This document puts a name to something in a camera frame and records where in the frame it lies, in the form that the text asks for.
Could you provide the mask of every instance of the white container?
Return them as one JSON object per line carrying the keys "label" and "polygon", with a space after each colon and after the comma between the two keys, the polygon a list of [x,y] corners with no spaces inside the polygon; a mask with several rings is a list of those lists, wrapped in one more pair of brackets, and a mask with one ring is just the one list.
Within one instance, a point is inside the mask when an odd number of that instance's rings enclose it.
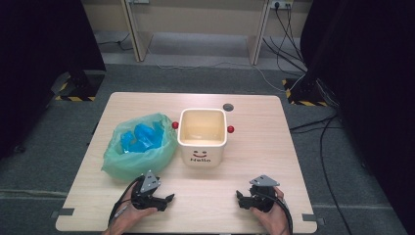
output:
{"label": "white container", "polygon": [[178,142],[184,164],[220,165],[227,141],[226,114],[219,109],[187,109],[181,113]]}

